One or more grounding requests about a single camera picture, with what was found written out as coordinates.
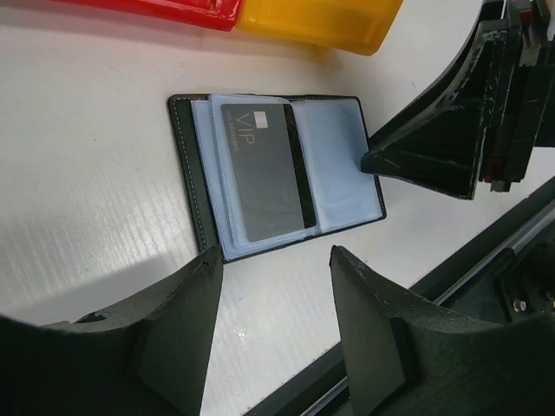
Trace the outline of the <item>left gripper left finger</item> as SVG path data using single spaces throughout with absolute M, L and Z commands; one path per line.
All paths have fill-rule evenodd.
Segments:
M 212 246 L 77 322 L 3 317 L 2 414 L 199 414 L 222 282 L 222 252 Z

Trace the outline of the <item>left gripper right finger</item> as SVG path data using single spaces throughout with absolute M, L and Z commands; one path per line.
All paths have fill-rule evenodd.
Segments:
M 554 317 L 497 324 L 443 308 L 342 246 L 330 272 L 356 415 L 551 415 Z

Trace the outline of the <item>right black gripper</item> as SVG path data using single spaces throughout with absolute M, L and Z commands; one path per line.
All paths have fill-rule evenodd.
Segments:
M 554 147 L 554 2 L 506 1 L 450 65 L 374 133 L 361 170 L 471 199 L 519 183 L 536 147 Z

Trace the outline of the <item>black VIP card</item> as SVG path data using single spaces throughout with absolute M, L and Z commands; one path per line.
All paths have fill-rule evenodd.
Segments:
M 317 225 L 292 105 L 221 106 L 247 240 L 257 243 Z

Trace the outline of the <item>black leather card holder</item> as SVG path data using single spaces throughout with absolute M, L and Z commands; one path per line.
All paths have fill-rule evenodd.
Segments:
M 199 250 L 230 263 L 387 216 L 360 167 L 355 96 L 175 94 L 167 108 Z

